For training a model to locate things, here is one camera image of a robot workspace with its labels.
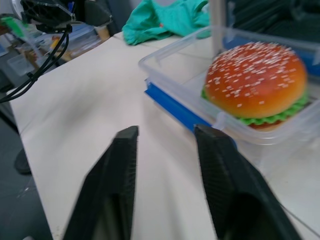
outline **floor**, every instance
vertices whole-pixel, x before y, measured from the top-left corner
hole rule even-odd
[[[9,54],[0,57],[0,66]],[[19,85],[24,79],[8,72]],[[17,173],[14,161],[22,149],[20,137],[0,119],[0,240],[52,240],[47,219],[32,176]]]

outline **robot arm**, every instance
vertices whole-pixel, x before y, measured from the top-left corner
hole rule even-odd
[[[105,0],[10,1],[16,18],[28,24],[35,24],[38,30],[45,33],[62,32],[60,30],[70,24],[85,23],[98,27],[112,21]]]

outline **teal cloth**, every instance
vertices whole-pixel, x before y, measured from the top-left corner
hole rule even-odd
[[[172,34],[187,36],[210,24],[209,14],[202,11],[207,3],[207,0],[177,0],[169,6],[160,6],[155,0],[142,0],[122,28],[124,40],[137,45]]]

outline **plastic container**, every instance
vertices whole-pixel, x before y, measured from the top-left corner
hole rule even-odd
[[[10,58],[7,63],[20,77],[35,70],[34,66],[22,54]]]
[[[0,43],[0,57],[6,55],[7,53],[8,50],[5,47],[3,47]]]
[[[309,104],[298,114],[271,131],[260,131],[244,125],[235,117],[201,97],[209,65],[213,58],[246,42],[273,42],[291,47],[308,56],[309,68],[319,67],[320,45],[280,37],[211,26],[144,57],[139,66],[148,73],[148,80],[163,92],[203,118],[219,126],[236,141],[239,151],[265,176],[279,165],[287,164],[289,156],[320,133],[320,83],[308,76]]]
[[[70,34],[67,50],[72,57],[77,57],[81,53],[95,48],[101,42],[102,40],[96,34],[95,29],[91,26],[85,26]]]
[[[110,38],[110,34],[106,26],[95,26],[94,29],[102,41],[107,41]]]

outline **plastic storage bin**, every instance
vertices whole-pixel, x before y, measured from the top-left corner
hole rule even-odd
[[[22,54],[10,58],[7,63],[20,77],[35,70],[34,66]]]
[[[90,49],[101,44],[102,40],[96,34],[96,31],[91,26],[84,26],[70,34],[69,45],[67,50],[70,55],[75,58],[81,53],[85,53]]]
[[[268,177],[275,168],[290,161],[289,156],[320,133],[320,83],[308,76],[309,104],[298,114],[271,131],[253,129],[201,97],[201,91],[213,58],[245,42],[273,42],[307,54],[309,68],[319,67],[320,45],[232,28],[211,26],[144,57],[139,66],[148,73],[148,81],[187,107],[205,121],[218,125],[229,134],[239,151]]]

